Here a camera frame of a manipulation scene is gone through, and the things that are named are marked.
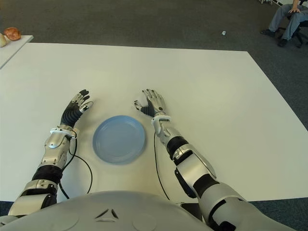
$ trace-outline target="floor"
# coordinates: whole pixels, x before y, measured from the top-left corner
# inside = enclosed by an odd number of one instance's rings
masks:
[[[32,42],[248,51],[308,129],[308,46],[293,39],[279,48],[259,34],[277,8],[257,0],[0,0],[0,30],[15,26]],[[253,204],[308,231],[308,198]],[[2,215],[10,205],[0,206]]]

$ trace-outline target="wire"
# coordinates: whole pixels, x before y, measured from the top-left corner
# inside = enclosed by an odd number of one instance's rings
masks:
[[[72,160],[74,159],[74,157],[77,157],[78,159],[82,160],[86,165],[87,167],[89,168],[89,171],[90,171],[90,174],[91,174],[91,182],[90,182],[90,186],[89,186],[89,189],[87,191],[87,194],[90,192],[91,190],[91,187],[92,187],[92,182],[93,182],[93,173],[92,173],[92,170],[90,168],[90,166],[88,165],[88,163],[83,159],[81,158],[80,156],[76,155],[76,151],[77,151],[77,139],[75,139],[75,149],[74,149],[74,153],[72,154],[71,153],[71,150],[68,149],[68,152],[72,155],[72,158],[69,160],[69,162],[63,167],[62,169],[62,172],[64,171],[64,169],[66,169],[66,167],[72,162]],[[67,193],[65,192],[62,184],[61,184],[61,181],[59,182],[59,188],[61,190],[61,192],[63,193],[63,195],[69,199],[69,196],[67,195]]]
[[[166,191],[165,191],[165,189],[164,189],[164,187],[163,187],[163,184],[162,184],[162,182],[161,182],[161,180],[160,180],[159,173],[158,173],[157,157],[156,157],[156,146],[155,146],[155,137],[156,137],[156,132],[154,132],[154,154],[155,154],[156,173],[157,173],[157,176],[158,176],[158,180],[159,180],[160,186],[162,187],[162,189],[163,189],[163,191],[164,191],[164,194],[165,194],[166,198],[167,198],[168,200],[170,200],[170,198],[168,197],[168,195],[167,195],[167,193],[166,193]]]
[[[87,194],[88,194],[88,193],[90,192],[90,190],[91,190],[92,182],[93,182],[92,170],[91,170],[90,166],[88,165],[88,163],[87,163],[84,159],[82,159],[82,158],[81,158],[80,156],[78,156],[78,155],[75,155],[75,157],[77,157],[78,159],[82,160],[82,161],[88,166],[88,169],[89,169],[89,171],[90,171],[90,174],[91,174],[91,183],[90,183],[89,189],[88,189],[88,191],[87,191]]]

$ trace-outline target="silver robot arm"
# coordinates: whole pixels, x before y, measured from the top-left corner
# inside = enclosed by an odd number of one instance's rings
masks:
[[[89,98],[87,90],[82,90],[68,104],[61,123],[51,129],[51,136],[45,142],[45,154],[32,180],[13,203],[9,216],[21,217],[57,203],[58,183],[66,164],[66,154],[70,140],[76,138],[73,131],[80,116],[93,102],[84,103]]]
[[[197,198],[206,224],[215,231],[293,231],[262,214],[229,185],[216,180],[211,164],[172,126],[165,103],[154,90],[142,91],[148,106],[135,101],[149,115],[155,132],[176,165],[175,175],[185,193]]]

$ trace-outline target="person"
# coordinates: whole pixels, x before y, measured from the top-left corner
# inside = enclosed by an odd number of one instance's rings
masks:
[[[282,39],[278,42],[279,47],[284,47],[292,38],[293,33],[296,31],[300,22],[308,20],[308,8],[306,6],[298,5],[299,0],[293,0],[293,4],[286,4],[281,6],[275,13],[269,28],[261,30],[262,35],[275,37],[279,24],[284,17],[291,16],[290,22],[282,35]]]

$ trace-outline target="white table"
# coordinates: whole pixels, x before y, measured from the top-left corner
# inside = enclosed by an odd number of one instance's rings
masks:
[[[32,35],[22,35],[17,41],[10,41],[4,36],[7,44],[0,48],[0,69],[21,49],[27,42],[33,39]]]
[[[28,43],[0,71],[0,81],[0,200],[15,200],[31,180],[50,128],[82,89],[94,100],[76,124],[77,154],[94,174],[91,191],[163,195],[154,129],[132,103],[144,88],[164,96],[174,126],[211,162],[219,181],[247,200],[308,196],[308,132],[247,52]],[[96,128],[116,115],[136,118],[147,138],[143,154],[124,166],[105,163],[92,148]],[[191,201],[159,142],[157,155],[170,198]],[[82,195],[89,176],[76,159],[63,186],[70,196]]]

